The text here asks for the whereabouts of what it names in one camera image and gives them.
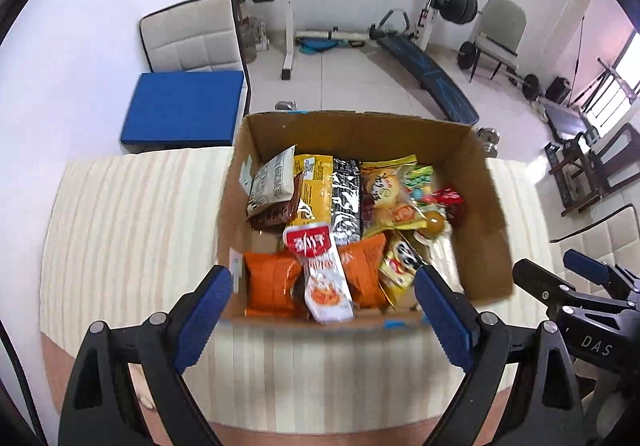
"cardboard box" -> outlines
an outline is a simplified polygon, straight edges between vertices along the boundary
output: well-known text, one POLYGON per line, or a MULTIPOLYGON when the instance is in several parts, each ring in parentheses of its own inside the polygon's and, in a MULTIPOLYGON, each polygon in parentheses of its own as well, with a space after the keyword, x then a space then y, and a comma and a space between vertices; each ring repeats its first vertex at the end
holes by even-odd
MULTIPOLYGON (((451 185, 465 200, 465 216, 454 231, 453 246, 466 296, 472 301, 493 301, 511 294, 513 279, 504 214, 474 131, 453 122, 393 114, 266 112, 244 118, 218 216, 220 264, 229 267, 231 257, 235 264, 230 269, 238 272, 238 253, 277 250, 280 232, 254 232, 246 222, 246 186, 249 172, 255 176, 261 164, 293 144, 296 154, 380 161, 415 153, 420 164, 433 165, 443 184, 451 185)), ((238 292, 222 316, 234 323, 330 330, 410 326, 422 320, 417 312, 382 314, 377 310, 356 311, 355 320, 328 326, 245 317, 246 274, 238 278, 236 287, 238 292)))

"blue gripper pad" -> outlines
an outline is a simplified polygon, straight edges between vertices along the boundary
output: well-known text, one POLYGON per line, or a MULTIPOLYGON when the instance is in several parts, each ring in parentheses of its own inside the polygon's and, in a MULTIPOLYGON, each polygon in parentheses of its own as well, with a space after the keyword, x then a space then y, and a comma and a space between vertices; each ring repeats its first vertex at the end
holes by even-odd
POLYGON ((177 339, 177 349, 174 356, 174 367, 178 374, 182 374, 187 366, 195 365, 200 359, 213 327, 231 297, 231 273, 226 267, 220 267, 218 274, 212 280, 208 289, 202 294, 191 315, 182 325, 177 339))
POLYGON ((474 364, 471 332, 423 267, 415 273, 414 288, 415 297, 429 319, 449 363, 469 373, 474 364))
POLYGON ((609 266, 585 256, 575 249, 569 249, 562 258, 564 266, 596 285, 609 283, 609 266))

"black speaker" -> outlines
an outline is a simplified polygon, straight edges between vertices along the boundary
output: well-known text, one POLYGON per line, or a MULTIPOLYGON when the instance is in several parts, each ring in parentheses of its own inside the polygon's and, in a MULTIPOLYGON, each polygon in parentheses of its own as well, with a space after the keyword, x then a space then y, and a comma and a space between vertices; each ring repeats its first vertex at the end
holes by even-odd
POLYGON ((571 83, 569 83, 569 80, 567 78, 557 76, 546 90, 545 97, 549 101, 560 104, 564 101, 565 97, 569 95, 570 91, 571 83))

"striped tablecloth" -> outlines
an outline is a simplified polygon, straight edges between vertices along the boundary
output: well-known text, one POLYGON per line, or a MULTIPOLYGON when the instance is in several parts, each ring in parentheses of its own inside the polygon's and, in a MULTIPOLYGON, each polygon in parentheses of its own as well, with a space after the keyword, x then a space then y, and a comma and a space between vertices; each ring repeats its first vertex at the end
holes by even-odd
MULTIPOLYGON (((216 261, 216 216, 231 148, 171 150, 70 164, 47 233, 41 330, 71 356, 89 324, 139 324, 169 310, 216 261)), ((551 269, 542 209, 523 163, 487 160, 513 260, 551 269)), ((515 289, 484 307, 536 326, 544 309, 515 289)), ((510 386, 508 366, 502 386, 510 386)), ((185 372, 210 422, 256 431, 339 433, 442 414, 463 373, 428 326, 326 334, 219 324, 185 372)))

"blue cushion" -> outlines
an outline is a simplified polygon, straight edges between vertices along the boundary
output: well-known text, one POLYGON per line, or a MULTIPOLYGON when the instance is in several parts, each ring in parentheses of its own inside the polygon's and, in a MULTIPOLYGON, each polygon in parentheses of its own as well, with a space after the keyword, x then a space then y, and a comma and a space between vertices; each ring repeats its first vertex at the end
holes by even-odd
POLYGON ((242 71, 142 74, 120 142, 230 146, 243 83, 242 71))

